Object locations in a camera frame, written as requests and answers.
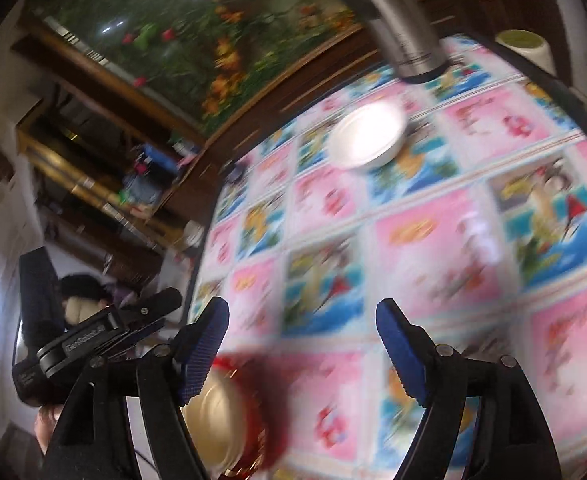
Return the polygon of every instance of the hand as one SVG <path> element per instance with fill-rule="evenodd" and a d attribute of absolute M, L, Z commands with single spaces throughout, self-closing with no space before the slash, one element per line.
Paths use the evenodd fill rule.
<path fill-rule="evenodd" d="M 49 406 L 42 406 L 38 410 L 34 423 L 34 432 L 36 433 L 36 439 L 43 454 L 47 452 L 49 441 L 54 434 L 58 418 L 60 418 L 60 414 L 62 413 L 62 408 L 62 404 L 58 404 L 57 406 L 50 404 Z"/>

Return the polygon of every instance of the patterned tablecloth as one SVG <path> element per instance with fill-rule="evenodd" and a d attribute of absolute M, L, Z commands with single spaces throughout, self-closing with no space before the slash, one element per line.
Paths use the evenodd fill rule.
<path fill-rule="evenodd" d="M 453 70 L 408 86 L 383 67 L 341 88 L 249 153 L 219 198 L 189 319 L 222 296 L 222 349 L 264 349 L 289 377 L 283 478 L 397 471 L 422 410 L 375 329 L 387 297 L 436 343 L 513 354 L 565 470 L 587 463 L 587 138 L 488 49 L 445 44 Z M 378 99 L 412 116 L 406 145 L 369 173 L 333 168 L 331 128 Z"/>

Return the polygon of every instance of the white bowl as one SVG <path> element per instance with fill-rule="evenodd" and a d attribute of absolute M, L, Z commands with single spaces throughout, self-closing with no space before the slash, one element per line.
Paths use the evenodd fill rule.
<path fill-rule="evenodd" d="M 329 134 L 329 161 L 341 170 L 371 170 L 394 158 L 409 118 L 401 107 L 378 101 L 344 117 Z"/>

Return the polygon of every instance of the green lid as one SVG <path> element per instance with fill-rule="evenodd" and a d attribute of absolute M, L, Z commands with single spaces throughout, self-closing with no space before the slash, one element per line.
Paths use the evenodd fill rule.
<path fill-rule="evenodd" d="M 529 30 L 520 30 L 519 28 L 503 30 L 497 35 L 497 39 L 507 46 L 516 48 L 538 48 L 544 44 L 544 38 L 542 36 Z"/>

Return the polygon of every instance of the black hair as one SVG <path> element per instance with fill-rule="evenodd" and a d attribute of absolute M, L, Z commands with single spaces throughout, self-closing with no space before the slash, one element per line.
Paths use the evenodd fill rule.
<path fill-rule="evenodd" d="M 60 292 L 63 300 L 78 296 L 94 301 L 106 300 L 108 303 L 113 301 L 111 294 L 90 274 L 69 274 L 61 278 Z"/>

